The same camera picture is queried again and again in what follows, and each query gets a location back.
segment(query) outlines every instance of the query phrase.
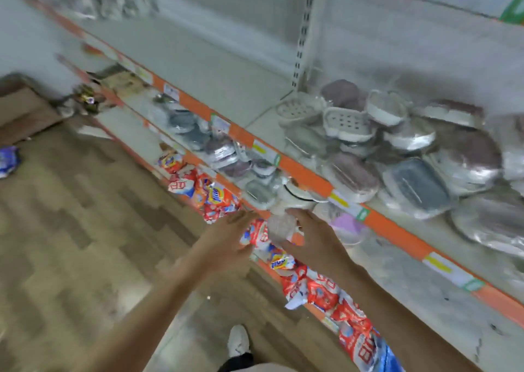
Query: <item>wooden floor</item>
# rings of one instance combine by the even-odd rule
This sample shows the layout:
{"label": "wooden floor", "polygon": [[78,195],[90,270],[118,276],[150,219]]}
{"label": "wooden floor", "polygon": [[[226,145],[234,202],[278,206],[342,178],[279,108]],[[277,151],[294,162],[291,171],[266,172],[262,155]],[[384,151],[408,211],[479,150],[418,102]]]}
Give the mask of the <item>wooden floor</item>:
{"label": "wooden floor", "polygon": [[[0,371],[67,371],[206,225],[110,140],[59,125],[20,148],[21,167],[0,181]],[[242,323],[259,362],[356,371],[334,334],[284,304],[252,262],[215,276],[189,298],[147,370],[213,372]]]}

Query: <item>shoe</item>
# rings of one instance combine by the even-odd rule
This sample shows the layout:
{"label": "shoe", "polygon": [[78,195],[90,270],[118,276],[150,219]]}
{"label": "shoe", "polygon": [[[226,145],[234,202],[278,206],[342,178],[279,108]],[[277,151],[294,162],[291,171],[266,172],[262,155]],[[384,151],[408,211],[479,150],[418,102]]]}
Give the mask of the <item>shoe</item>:
{"label": "shoe", "polygon": [[249,353],[249,337],[242,325],[235,325],[231,328],[230,337],[227,340],[227,349],[230,358]]}

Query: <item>black pants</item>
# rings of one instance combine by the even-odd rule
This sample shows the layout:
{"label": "black pants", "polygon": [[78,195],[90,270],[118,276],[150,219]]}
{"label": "black pants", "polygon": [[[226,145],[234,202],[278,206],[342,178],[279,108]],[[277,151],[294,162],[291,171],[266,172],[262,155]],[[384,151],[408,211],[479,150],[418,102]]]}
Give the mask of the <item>black pants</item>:
{"label": "black pants", "polygon": [[228,359],[218,372],[231,372],[232,370],[250,368],[255,364],[251,353],[244,353]]}

